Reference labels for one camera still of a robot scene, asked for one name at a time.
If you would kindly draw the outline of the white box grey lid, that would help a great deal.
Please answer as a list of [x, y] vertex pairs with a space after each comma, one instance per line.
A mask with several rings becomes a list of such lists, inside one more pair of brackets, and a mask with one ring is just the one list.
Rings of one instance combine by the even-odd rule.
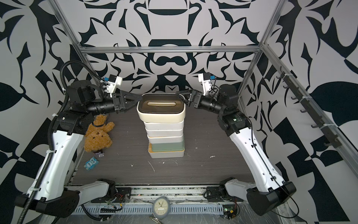
[[176, 123], [153, 123], [144, 122], [146, 130], [149, 131], [168, 131], [168, 130], [182, 130], [184, 128], [184, 121]]

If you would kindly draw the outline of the cream box dark lid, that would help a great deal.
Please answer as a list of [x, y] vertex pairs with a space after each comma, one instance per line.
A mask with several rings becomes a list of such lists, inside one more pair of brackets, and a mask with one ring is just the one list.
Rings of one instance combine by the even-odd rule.
[[138, 102], [137, 112], [146, 123], [180, 123], [186, 117], [186, 106], [173, 93], [147, 93]]

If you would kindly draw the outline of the white box bamboo lid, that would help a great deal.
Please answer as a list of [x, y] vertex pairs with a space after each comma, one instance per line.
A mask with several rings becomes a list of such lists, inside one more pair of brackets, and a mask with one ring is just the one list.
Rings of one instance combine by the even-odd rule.
[[180, 158], [183, 157], [185, 154], [185, 149], [181, 151], [160, 151], [154, 152], [153, 145], [149, 144], [148, 146], [148, 153], [153, 159], [165, 159], [165, 158]]
[[148, 137], [179, 137], [183, 135], [183, 128], [178, 130], [148, 130], [145, 129]]
[[164, 144], [164, 143], [178, 143], [182, 142], [184, 135], [181, 136], [168, 136], [168, 137], [149, 137], [147, 136], [151, 144]]

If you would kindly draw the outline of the green tissue box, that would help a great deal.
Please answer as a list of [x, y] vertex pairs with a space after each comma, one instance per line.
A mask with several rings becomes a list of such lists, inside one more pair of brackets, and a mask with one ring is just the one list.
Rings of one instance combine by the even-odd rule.
[[155, 143], [151, 144], [153, 152], [171, 152], [171, 151], [183, 151], [185, 149], [185, 142], [173, 142], [173, 143]]

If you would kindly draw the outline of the white box bamboo lid front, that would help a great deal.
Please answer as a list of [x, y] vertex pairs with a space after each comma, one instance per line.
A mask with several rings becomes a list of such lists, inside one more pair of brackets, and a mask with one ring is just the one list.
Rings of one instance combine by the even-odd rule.
[[154, 152], [153, 145], [149, 144], [148, 146], [148, 153], [153, 159], [165, 159], [165, 158], [180, 158], [183, 157], [185, 154], [185, 149], [181, 151], [160, 151]]

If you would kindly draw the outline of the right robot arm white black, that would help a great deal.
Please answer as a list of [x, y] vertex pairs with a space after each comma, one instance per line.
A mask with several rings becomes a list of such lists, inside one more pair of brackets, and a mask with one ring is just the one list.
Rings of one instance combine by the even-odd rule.
[[247, 201], [259, 216], [272, 211], [293, 196], [296, 192], [294, 183], [284, 180], [258, 144], [251, 121], [238, 108], [239, 95], [233, 85], [220, 86], [216, 97], [198, 90], [178, 91], [175, 94], [187, 106], [217, 114], [219, 126], [237, 146], [247, 163], [255, 182], [226, 179], [222, 185], [227, 195]]

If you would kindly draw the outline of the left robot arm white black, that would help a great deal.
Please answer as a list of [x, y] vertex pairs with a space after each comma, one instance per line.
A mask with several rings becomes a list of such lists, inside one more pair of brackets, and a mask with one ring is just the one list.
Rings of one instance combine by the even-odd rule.
[[29, 210], [65, 218], [79, 206], [97, 198], [112, 201], [116, 197], [114, 181], [99, 179], [80, 187], [66, 187], [71, 161], [89, 125], [96, 115], [126, 112], [137, 105], [141, 95], [120, 91], [104, 96], [102, 88], [88, 80], [64, 87], [65, 100], [48, 128], [49, 149], [28, 192], [15, 200], [23, 208], [18, 223]]

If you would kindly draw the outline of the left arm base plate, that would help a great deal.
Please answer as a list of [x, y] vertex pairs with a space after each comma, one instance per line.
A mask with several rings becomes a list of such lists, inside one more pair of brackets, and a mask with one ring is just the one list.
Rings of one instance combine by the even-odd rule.
[[131, 198], [131, 190], [130, 187], [117, 187], [114, 193], [114, 196], [111, 198], [112, 203], [125, 203], [127, 200]]

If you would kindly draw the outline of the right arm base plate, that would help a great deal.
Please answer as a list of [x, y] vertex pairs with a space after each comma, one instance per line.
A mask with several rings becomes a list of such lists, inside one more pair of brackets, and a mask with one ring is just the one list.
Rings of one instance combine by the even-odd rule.
[[206, 187], [203, 197], [209, 202], [243, 202], [241, 198], [230, 196], [225, 190], [224, 186]]

